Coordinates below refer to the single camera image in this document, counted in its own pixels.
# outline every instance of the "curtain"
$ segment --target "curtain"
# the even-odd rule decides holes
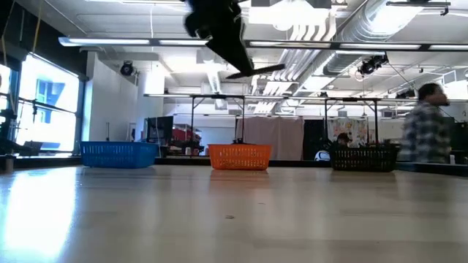
[[[238,121],[237,137],[242,137],[242,120]],[[270,160],[300,161],[304,137],[302,118],[245,119],[244,142],[257,145],[271,145]]]

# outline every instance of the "black basket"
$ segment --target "black basket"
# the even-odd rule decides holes
[[[331,167],[341,171],[391,172],[395,169],[395,148],[343,148],[331,151]]]

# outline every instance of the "table surface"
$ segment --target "table surface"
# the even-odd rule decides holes
[[[468,181],[64,167],[0,177],[0,262],[468,262]]]

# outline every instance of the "poster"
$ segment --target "poster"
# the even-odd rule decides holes
[[[350,118],[340,118],[335,120],[328,120],[328,139],[332,142],[341,133],[348,134],[351,139],[350,144],[358,147],[367,143],[367,120],[355,120]],[[369,129],[369,142],[375,142],[375,130]]]

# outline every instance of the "window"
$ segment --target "window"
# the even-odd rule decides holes
[[[20,80],[16,143],[42,142],[41,150],[72,151],[79,86],[77,76],[41,58],[27,56]],[[36,114],[29,102],[32,100],[37,102]]]
[[[10,89],[11,74],[12,74],[11,69],[5,67],[4,65],[0,65],[0,76],[1,76],[0,92],[3,94],[7,94],[8,90]]]
[[[70,112],[76,112],[80,81],[72,75],[40,58],[31,55],[23,62],[20,98],[36,99]]]
[[[12,74],[11,69],[7,68],[6,66],[0,65],[0,93],[8,94],[10,89],[10,76]],[[6,96],[0,95],[0,110],[5,110],[8,106],[8,99]],[[0,117],[0,123],[5,121],[4,117]]]

